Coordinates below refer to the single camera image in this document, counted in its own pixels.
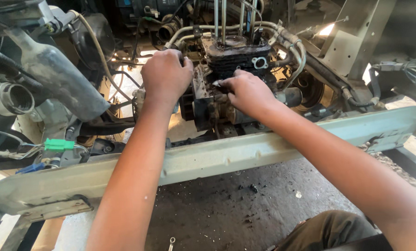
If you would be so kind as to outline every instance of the hand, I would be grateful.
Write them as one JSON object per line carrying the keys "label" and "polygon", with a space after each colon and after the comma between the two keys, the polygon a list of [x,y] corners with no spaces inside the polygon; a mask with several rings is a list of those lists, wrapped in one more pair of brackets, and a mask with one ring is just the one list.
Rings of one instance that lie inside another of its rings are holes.
{"label": "hand", "polygon": [[220,84],[233,92],[228,93],[228,98],[234,107],[259,121],[269,110],[284,106],[267,85],[250,72],[236,70],[234,77],[220,81]]}
{"label": "hand", "polygon": [[157,51],[141,69],[146,100],[162,102],[165,106],[174,106],[178,98],[186,91],[194,76],[191,60],[179,58],[178,50]]}

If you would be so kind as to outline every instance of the wrench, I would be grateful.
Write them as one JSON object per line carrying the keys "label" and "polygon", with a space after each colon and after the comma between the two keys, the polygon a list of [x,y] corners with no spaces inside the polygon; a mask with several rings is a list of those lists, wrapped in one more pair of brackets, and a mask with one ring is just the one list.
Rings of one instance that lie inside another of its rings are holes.
{"label": "wrench", "polygon": [[168,251],[172,251],[172,248],[174,247],[174,242],[175,242],[175,238],[171,237],[171,239],[169,240],[169,250]]}

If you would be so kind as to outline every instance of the green connector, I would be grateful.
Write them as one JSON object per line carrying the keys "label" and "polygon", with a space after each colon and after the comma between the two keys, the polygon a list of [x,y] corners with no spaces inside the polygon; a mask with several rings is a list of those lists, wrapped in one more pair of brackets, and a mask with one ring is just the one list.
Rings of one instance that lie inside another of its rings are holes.
{"label": "green connector", "polygon": [[74,141],[67,141],[65,139],[47,139],[45,140],[46,151],[65,152],[74,148]]}

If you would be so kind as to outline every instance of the leg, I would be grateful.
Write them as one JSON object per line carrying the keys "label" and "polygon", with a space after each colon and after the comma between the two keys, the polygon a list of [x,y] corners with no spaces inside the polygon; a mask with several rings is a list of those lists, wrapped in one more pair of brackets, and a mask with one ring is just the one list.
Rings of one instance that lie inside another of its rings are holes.
{"label": "leg", "polygon": [[275,251],[320,251],[376,235],[365,218],[340,210],[326,211],[298,225]]}

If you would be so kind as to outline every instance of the forearm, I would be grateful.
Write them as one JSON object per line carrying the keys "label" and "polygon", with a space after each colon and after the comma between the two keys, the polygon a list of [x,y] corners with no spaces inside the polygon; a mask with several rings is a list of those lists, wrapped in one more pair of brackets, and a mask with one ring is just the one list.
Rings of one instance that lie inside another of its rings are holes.
{"label": "forearm", "polygon": [[397,174],[282,104],[265,113],[261,122],[294,145],[388,238],[393,228],[416,224],[416,190]]}
{"label": "forearm", "polygon": [[88,250],[144,248],[171,113],[172,107],[146,99],[104,192],[88,238]]}

